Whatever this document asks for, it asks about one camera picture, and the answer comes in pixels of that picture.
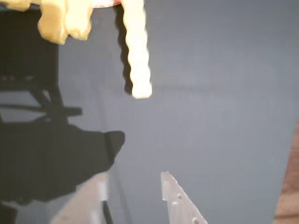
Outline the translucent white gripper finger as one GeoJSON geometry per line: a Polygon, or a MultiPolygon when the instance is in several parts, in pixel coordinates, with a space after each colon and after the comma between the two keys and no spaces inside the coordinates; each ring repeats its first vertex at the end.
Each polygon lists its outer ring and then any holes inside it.
{"type": "Polygon", "coordinates": [[[103,224],[104,202],[108,201],[108,177],[92,177],[51,219],[52,224],[103,224]]]}
{"type": "Polygon", "coordinates": [[[195,204],[169,172],[161,173],[162,199],[167,202],[171,224],[207,224],[195,204]]]}

